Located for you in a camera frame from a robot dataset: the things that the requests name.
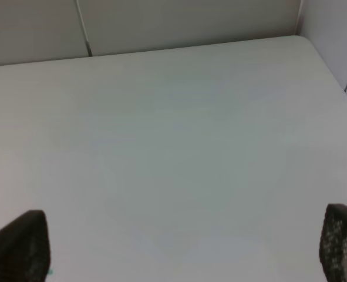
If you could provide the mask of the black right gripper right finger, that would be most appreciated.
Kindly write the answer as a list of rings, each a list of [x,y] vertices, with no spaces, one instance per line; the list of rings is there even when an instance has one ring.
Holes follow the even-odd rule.
[[[326,207],[319,261],[327,281],[347,281],[347,206],[344,204]]]

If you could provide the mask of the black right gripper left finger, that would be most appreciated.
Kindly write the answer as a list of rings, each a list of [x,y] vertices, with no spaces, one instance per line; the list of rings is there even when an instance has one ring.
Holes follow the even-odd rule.
[[[42,210],[29,210],[0,229],[0,281],[45,281],[50,262]]]

